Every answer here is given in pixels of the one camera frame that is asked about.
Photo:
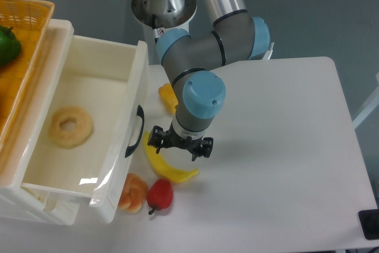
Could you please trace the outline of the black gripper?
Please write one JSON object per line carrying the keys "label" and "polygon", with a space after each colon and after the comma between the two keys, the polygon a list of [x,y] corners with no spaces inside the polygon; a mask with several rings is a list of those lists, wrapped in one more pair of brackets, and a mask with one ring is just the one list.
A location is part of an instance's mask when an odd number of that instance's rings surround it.
{"label": "black gripper", "polygon": [[192,154],[191,160],[194,162],[199,157],[209,158],[213,150],[214,139],[204,137],[194,139],[191,136],[185,138],[178,135],[174,129],[164,131],[159,126],[154,126],[149,134],[147,145],[155,148],[155,153],[159,153],[162,148],[184,149]]}

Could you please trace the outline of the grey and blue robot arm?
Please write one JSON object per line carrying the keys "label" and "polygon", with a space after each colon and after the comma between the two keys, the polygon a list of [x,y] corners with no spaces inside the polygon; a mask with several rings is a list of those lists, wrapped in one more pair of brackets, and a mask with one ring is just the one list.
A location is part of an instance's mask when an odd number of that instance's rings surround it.
{"label": "grey and blue robot arm", "polygon": [[155,126],[147,144],[156,150],[179,148],[193,158],[209,157],[213,139],[205,132],[221,110],[226,95],[213,70],[240,61],[260,59],[271,39],[266,22],[248,14],[243,0],[205,0],[213,29],[193,38],[188,23],[196,0],[132,0],[132,10],[149,29],[156,51],[178,99],[168,130]]}

